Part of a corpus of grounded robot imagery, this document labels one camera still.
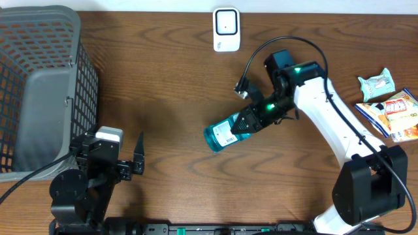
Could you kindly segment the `teal wet wipes pack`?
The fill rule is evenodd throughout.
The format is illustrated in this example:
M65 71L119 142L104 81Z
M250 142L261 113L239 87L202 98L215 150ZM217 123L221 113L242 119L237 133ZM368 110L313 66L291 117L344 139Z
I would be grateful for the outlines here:
M363 102L396 91L393 77L388 68L384 68L377 76L368 79L358 77L358 80L363 94Z

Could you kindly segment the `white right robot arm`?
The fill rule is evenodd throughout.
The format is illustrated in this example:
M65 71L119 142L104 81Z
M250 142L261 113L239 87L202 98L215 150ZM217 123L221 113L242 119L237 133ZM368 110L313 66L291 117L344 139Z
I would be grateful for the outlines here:
M388 148L364 127L317 62L296 64L282 50L265 60L265 68L274 88L270 96L264 97L245 76L236 84L235 93L252 103L240 111L232 133L257 133L279 124L290 110L305 113L340 165L332 206L313 220L314 230L320 234L351 234L362 228L386 231L371 221L412 201L404 150Z

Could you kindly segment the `yellow snack bag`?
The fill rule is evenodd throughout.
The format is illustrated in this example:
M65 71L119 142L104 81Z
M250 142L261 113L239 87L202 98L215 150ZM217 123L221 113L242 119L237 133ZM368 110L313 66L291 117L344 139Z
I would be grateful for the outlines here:
M408 88L384 102L358 103L355 109L393 142L417 139L417 98Z

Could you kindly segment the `blue Listerine mouthwash bottle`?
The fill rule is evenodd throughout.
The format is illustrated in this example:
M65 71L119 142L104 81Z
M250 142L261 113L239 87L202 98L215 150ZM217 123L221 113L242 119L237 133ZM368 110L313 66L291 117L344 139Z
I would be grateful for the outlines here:
M251 134L233 134L231 132L237 117L238 113L235 113L227 119L205 128L204 138L214 153L218 153L227 146L244 141L251 136Z

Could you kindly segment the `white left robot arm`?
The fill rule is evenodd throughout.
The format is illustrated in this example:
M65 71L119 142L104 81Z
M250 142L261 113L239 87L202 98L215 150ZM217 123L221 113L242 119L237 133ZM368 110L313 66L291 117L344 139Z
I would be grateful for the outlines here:
M144 134L132 161L118 159L120 143L86 133L75 138L77 167L58 174L50 184L50 234L142 234L143 226L124 217L105 217L115 186L144 173Z

